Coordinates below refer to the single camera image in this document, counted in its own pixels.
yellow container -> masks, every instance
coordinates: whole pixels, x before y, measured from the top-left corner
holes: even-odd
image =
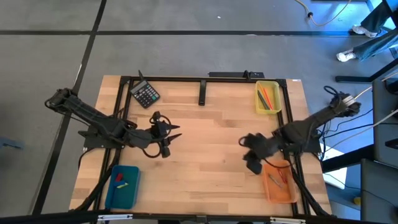
[[[267,91],[269,100],[271,101],[271,105],[273,110],[267,110],[262,104],[257,91],[260,91],[261,95],[267,101],[266,96],[262,93],[260,86],[263,87]],[[276,114],[280,112],[282,106],[280,105],[280,93],[279,93],[279,84],[273,81],[257,81],[256,88],[254,93],[255,101],[256,101],[256,113],[259,114]]]

wooden table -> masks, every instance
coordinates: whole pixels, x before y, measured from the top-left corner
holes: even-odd
[[[104,76],[95,106],[97,110],[104,114],[113,113],[119,80],[120,76]],[[182,135],[172,142],[171,156],[166,159],[149,159],[137,148],[122,150],[120,164],[137,166],[142,171],[137,203],[131,212],[292,215],[290,204],[274,204],[265,199],[262,177],[248,170],[242,160],[247,149],[238,145],[240,137],[257,132],[271,136],[271,131],[278,128],[276,115],[255,113],[253,83],[207,83],[205,106],[198,106],[198,82],[150,83],[160,93],[160,100],[144,109],[132,98],[128,119],[137,123],[140,129],[146,129],[153,112],[160,111],[173,124],[181,126],[170,135]],[[287,80],[287,84],[294,119],[306,118],[308,109],[301,81]],[[123,105],[126,93],[127,86],[121,101]],[[282,111],[286,123],[285,108]],[[157,150],[154,144],[147,152],[156,154]],[[71,209],[79,206],[93,190],[103,156],[104,150],[96,149],[82,159]],[[302,167],[309,191],[330,213],[319,161],[305,153]],[[108,185],[103,190],[101,208]],[[302,213],[301,199],[297,205]]]

sneaker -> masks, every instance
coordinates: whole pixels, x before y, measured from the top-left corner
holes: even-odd
[[[353,25],[353,31],[356,34],[365,34],[366,37],[369,37],[369,38],[373,38],[373,37],[377,36],[377,33],[370,32],[367,29],[365,29],[363,26]]]
[[[353,49],[350,49],[350,50],[336,54],[336,57],[340,62],[346,62],[350,59],[356,58],[356,55],[353,52]]]

orange container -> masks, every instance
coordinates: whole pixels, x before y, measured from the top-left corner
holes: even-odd
[[[289,162],[286,160],[269,161],[275,166],[288,166]],[[262,178],[264,183],[264,190],[267,199],[272,203],[294,203],[297,202],[297,192],[295,183],[292,177],[292,170],[290,167],[278,169],[269,164],[264,164],[262,167]]]

gray floor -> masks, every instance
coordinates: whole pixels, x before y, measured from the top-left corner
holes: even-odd
[[[304,1],[317,21],[333,17],[345,3]],[[0,2],[0,29],[90,30],[99,0]],[[348,30],[369,12],[354,2],[326,27],[306,23],[294,0],[273,1],[108,1],[101,30]],[[57,131],[60,115],[43,106],[57,88],[72,87],[87,36],[0,36],[0,136],[24,141],[23,150],[0,150],[0,217],[25,215]],[[262,71],[272,78],[303,80],[310,112],[324,107],[331,95],[323,85],[358,94],[367,85],[335,83],[335,75],[368,76],[392,60],[387,51],[366,62],[341,63],[335,54],[362,44],[365,37],[284,36],[97,36],[81,85],[80,97],[93,105],[103,75],[205,76],[210,71]],[[363,112],[371,93],[360,98]],[[343,119],[333,121],[332,127]],[[360,118],[341,129],[371,123]],[[44,212],[68,208],[77,173],[84,127],[72,121],[47,197]],[[331,146],[347,137],[330,138]],[[349,152],[372,142],[372,133],[337,149]],[[359,183],[348,171],[350,180]]]

